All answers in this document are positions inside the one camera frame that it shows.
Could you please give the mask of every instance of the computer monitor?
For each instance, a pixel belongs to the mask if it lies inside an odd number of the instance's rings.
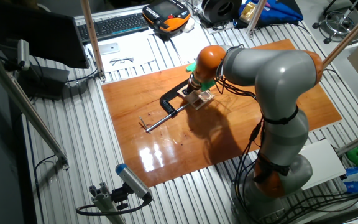
[[[89,68],[73,17],[0,1],[0,44],[17,47],[22,39],[30,54],[71,68]]]

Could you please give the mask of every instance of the monitor stand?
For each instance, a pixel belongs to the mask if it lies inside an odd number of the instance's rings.
[[[27,71],[19,72],[17,82],[24,93],[30,97],[61,100],[63,88],[69,71],[57,68],[38,67],[31,65]]]

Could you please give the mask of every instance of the black keyboard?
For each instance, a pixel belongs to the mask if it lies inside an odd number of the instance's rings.
[[[142,32],[148,28],[149,26],[143,18],[142,13],[115,17],[94,23],[98,40],[106,40],[135,32]],[[78,26],[78,31],[80,32],[83,44],[91,42],[86,25]]]

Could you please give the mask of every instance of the orange device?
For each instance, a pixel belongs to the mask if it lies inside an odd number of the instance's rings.
[[[159,0],[145,6],[143,16],[157,33],[174,35],[185,27],[190,12],[176,0]]]

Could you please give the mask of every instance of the wooden board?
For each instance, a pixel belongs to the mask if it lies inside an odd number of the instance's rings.
[[[288,39],[256,48],[295,49]],[[124,162],[149,187],[239,156],[261,119],[255,100],[227,91],[220,95],[213,87],[216,96],[210,104],[198,111],[188,106],[147,134],[139,116],[151,126],[167,115],[159,99],[189,77],[186,67],[102,86]],[[254,87],[242,89],[255,92]],[[180,98],[171,103],[175,108],[184,104]],[[298,106],[306,113],[310,130],[342,119],[320,85],[301,95]]]

